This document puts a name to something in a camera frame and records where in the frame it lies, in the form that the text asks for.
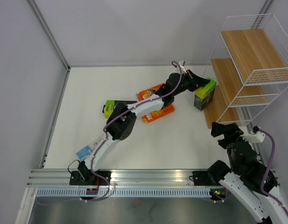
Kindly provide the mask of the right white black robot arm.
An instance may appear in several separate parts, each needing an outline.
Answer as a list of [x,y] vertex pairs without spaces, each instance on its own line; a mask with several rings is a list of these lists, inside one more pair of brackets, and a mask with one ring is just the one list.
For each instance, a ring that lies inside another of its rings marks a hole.
[[[281,196],[276,177],[270,167],[275,153],[275,140],[266,131],[254,126],[250,134],[237,124],[212,123],[211,135],[223,139],[218,144],[227,151],[229,165],[217,160],[207,170],[212,184],[220,184],[235,196],[259,224],[288,224],[288,209]],[[269,137],[272,143],[267,165],[257,160],[251,144]]]

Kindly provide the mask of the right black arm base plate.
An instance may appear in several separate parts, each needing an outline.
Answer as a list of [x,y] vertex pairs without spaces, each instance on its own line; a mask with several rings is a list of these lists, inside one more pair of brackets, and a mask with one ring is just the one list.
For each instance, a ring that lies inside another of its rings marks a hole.
[[192,175],[189,176],[189,180],[191,180],[195,186],[220,186],[220,180],[222,180],[228,172],[223,173],[215,173],[214,171],[193,171]]

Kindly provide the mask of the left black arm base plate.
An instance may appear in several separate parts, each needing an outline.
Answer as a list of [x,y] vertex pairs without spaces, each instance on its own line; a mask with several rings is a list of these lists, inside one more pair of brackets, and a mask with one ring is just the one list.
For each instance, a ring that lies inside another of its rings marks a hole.
[[96,175],[93,173],[81,173],[72,171],[69,184],[71,186],[107,186],[107,181],[111,179],[110,171],[98,171]]

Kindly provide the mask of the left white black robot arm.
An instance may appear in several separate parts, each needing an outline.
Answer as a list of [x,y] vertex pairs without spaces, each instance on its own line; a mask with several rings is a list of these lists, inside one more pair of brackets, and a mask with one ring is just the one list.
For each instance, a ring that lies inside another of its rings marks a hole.
[[191,70],[185,70],[181,63],[172,61],[172,65],[178,72],[170,74],[166,82],[151,96],[133,104],[120,102],[115,107],[103,128],[103,136],[77,152],[78,168],[70,172],[70,185],[107,186],[110,182],[110,172],[100,172],[100,163],[117,143],[130,136],[136,120],[168,107],[176,95],[184,91],[194,92],[210,83],[209,79],[199,77]]

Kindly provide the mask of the small green black razor box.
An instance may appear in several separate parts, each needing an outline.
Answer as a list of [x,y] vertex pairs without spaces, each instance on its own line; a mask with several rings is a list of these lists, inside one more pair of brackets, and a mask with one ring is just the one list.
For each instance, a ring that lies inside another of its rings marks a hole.
[[130,100],[107,100],[103,106],[102,113],[104,114],[105,118],[108,119],[119,103],[124,103],[125,105],[128,105],[136,102],[137,101],[130,101]]

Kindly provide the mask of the large green black razor box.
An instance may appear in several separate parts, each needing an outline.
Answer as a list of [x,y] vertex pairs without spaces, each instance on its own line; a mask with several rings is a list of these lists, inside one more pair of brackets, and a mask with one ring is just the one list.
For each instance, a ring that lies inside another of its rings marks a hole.
[[209,81],[207,85],[195,91],[194,107],[200,111],[204,110],[212,102],[216,88],[216,82],[213,79],[208,77],[207,80]]

